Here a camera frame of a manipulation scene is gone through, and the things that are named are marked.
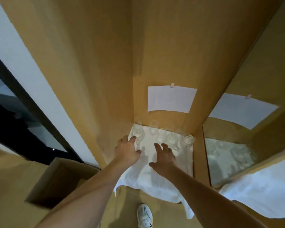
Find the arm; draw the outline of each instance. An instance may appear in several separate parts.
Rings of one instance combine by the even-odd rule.
[[[118,140],[113,161],[62,200],[36,228],[96,227],[118,179],[140,157],[134,142],[135,137],[128,141],[127,135]]]
[[[157,143],[154,146],[157,161],[149,165],[180,191],[204,228],[266,227],[230,200],[178,168],[175,156],[166,144],[162,144],[163,149]]]

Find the white sneaker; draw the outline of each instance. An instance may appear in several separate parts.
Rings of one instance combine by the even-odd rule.
[[[137,220],[138,220],[139,228],[152,227],[152,224],[153,224],[152,213],[149,207],[144,203],[138,206]]]

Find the mirror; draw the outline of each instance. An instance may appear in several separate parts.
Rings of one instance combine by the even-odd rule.
[[[213,187],[285,150],[285,0],[203,128]]]

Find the hand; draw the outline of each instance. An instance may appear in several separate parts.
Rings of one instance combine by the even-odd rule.
[[[131,165],[135,164],[140,158],[141,150],[135,151],[134,142],[136,137],[133,136],[128,141],[128,135],[119,139],[115,147],[114,160],[128,169]]]
[[[175,164],[175,156],[172,153],[172,149],[167,146],[167,144],[161,144],[163,149],[159,144],[154,143],[156,149],[156,162],[150,162],[149,166],[152,167],[159,175],[165,177],[167,170],[169,168],[177,167]]]

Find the shoe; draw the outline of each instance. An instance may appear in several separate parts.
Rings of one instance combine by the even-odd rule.
[[[137,220],[138,220],[138,227],[139,228],[152,227],[152,225],[153,225],[153,217],[152,217],[151,210],[144,203],[142,203],[138,206]]]

